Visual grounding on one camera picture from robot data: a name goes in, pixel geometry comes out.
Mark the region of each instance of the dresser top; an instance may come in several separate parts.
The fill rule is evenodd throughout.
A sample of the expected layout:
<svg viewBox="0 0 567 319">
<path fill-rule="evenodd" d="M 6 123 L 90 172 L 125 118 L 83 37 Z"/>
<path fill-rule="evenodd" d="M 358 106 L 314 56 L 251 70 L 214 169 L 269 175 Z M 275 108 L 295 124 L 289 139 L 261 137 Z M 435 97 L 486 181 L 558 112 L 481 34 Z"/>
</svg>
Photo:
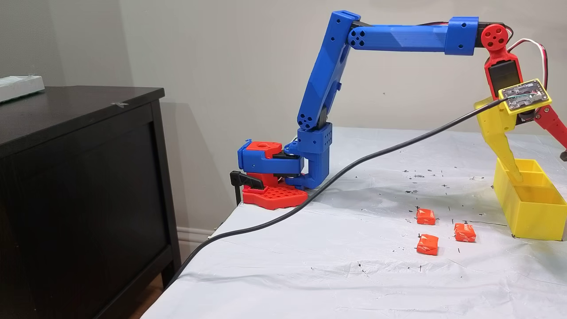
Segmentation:
<svg viewBox="0 0 567 319">
<path fill-rule="evenodd" d="M 0 158 L 164 96 L 153 87 L 62 86 L 0 103 Z"/>
</svg>

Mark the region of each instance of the blue arm segment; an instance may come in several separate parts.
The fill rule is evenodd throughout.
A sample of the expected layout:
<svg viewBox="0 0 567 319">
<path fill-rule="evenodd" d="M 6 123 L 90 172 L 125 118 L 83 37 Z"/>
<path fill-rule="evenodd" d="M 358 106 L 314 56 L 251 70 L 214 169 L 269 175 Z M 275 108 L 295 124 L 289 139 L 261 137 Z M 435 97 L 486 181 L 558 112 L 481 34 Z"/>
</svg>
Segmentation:
<svg viewBox="0 0 567 319">
<path fill-rule="evenodd" d="M 252 140 L 246 140 L 246 143 L 238 150 L 238 168 L 241 170 L 261 174 L 300 174 L 303 170 L 303 158 L 285 160 L 266 158 L 262 150 L 246 149 L 251 142 Z"/>
<path fill-rule="evenodd" d="M 358 20 L 359 15 L 348 11 L 335 11 L 331 14 L 297 114 L 299 127 L 313 129 L 321 110 L 326 108 L 327 113 L 331 110 L 335 94 L 341 89 L 342 71 L 349 55 L 350 46 L 346 43 L 346 38 L 351 24 Z"/>
<path fill-rule="evenodd" d="M 288 185 L 300 190 L 319 186 L 329 175 L 329 146 L 333 142 L 333 124 L 327 123 L 320 130 L 297 130 L 297 141 L 284 146 L 285 153 L 297 154 L 307 159 L 309 172 L 294 178 L 286 178 Z"/>
<path fill-rule="evenodd" d="M 347 42 L 358 50 L 445 52 L 471 56 L 478 17 L 454 17 L 446 26 L 375 25 L 351 30 Z"/>
</svg>

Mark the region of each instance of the white box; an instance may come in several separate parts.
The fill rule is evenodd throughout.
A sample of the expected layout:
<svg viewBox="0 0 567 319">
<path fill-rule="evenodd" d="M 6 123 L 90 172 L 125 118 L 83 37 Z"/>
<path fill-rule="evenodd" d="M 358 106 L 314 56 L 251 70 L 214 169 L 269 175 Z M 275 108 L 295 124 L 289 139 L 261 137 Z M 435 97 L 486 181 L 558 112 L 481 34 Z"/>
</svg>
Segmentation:
<svg viewBox="0 0 567 319">
<path fill-rule="evenodd" d="M 43 79 L 36 75 L 0 79 L 0 103 L 45 89 Z"/>
</svg>

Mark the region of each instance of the orange candy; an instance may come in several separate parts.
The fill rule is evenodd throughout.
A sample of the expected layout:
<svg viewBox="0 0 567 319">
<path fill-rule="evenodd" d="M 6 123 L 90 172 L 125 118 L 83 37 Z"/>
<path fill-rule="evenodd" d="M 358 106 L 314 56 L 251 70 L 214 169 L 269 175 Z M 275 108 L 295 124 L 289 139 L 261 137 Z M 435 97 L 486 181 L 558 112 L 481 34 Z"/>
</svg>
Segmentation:
<svg viewBox="0 0 567 319">
<path fill-rule="evenodd" d="M 475 230 L 472 225 L 456 223 L 455 224 L 455 239 L 457 241 L 473 242 L 476 239 Z"/>
<path fill-rule="evenodd" d="M 437 243 L 439 242 L 439 237 L 422 234 L 420 241 L 417 243 L 417 252 L 437 256 Z"/>
<path fill-rule="evenodd" d="M 422 225 L 435 225 L 435 214 L 431 209 L 418 208 L 417 223 Z"/>
</svg>

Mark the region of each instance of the white wire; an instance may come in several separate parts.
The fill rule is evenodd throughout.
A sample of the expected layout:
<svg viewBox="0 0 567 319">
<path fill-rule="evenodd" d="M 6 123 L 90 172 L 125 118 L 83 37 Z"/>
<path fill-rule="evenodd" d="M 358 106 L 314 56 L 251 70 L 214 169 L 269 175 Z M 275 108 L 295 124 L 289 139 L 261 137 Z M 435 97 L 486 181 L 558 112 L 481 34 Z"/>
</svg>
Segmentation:
<svg viewBox="0 0 567 319">
<path fill-rule="evenodd" d="M 512 44 L 507 51 L 510 52 L 512 51 L 513 48 L 517 47 L 519 44 L 524 43 L 524 42 L 532 42 L 533 44 L 538 46 L 539 49 L 539 53 L 541 54 L 541 72 L 543 73 L 543 78 L 541 79 L 543 81 L 543 86 L 547 87 L 547 81 L 546 79 L 546 73 L 545 73 L 545 54 L 543 53 L 543 46 L 539 43 L 537 43 L 536 41 L 533 41 L 532 39 L 527 39 L 527 38 L 522 38 L 519 39 L 518 41 L 516 41 L 516 43 Z"/>
</svg>

